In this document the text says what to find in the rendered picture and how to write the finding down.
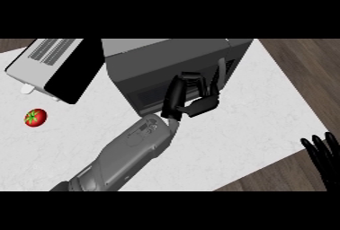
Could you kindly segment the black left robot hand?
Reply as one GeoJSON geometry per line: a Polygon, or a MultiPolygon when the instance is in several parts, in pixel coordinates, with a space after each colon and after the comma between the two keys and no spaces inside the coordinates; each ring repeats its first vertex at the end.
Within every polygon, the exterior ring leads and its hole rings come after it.
{"type": "Polygon", "coordinates": [[[192,118],[211,111],[219,104],[217,81],[219,74],[214,74],[210,85],[205,85],[205,78],[199,73],[182,72],[176,75],[164,96],[161,116],[180,121],[183,113],[192,118]],[[189,86],[196,87],[201,98],[185,106],[189,86]]]}

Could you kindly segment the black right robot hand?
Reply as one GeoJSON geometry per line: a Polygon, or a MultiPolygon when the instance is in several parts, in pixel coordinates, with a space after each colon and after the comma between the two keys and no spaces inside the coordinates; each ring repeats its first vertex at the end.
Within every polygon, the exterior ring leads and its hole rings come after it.
{"type": "Polygon", "coordinates": [[[325,133],[327,143],[313,135],[312,141],[300,139],[312,163],[321,174],[327,191],[340,191],[340,143],[331,132],[325,133]]]}

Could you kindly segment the dark grey microwave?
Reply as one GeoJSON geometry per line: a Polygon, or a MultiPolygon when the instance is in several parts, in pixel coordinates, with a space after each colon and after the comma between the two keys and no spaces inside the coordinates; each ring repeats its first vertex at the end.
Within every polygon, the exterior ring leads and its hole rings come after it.
{"type": "Polygon", "coordinates": [[[223,87],[242,60],[250,39],[105,39],[109,78],[137,115],[162,109],[173,77],[193,72],[223,87]]]}

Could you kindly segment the silver toaster oven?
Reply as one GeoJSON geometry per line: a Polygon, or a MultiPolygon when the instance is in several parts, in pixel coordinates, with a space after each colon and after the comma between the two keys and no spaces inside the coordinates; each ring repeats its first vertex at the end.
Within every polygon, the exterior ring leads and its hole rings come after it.
{"type": "Polygon", "coordinates": [[[103,62],[100,39],[35,39],[7,65],[6,74],[75,104],[103,62]]]}

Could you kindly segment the red tomato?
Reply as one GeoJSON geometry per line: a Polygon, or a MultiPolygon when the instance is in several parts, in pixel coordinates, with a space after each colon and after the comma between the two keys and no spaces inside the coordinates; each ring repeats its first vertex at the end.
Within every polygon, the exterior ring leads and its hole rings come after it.
{"type": "Polygon", "coordinates": [[[23,118],[23,123],[28,127],[38,127],[46,123],[46,118],[47,114],[43,109],[32,109],[28,111],[25,118],[23,118]]]}

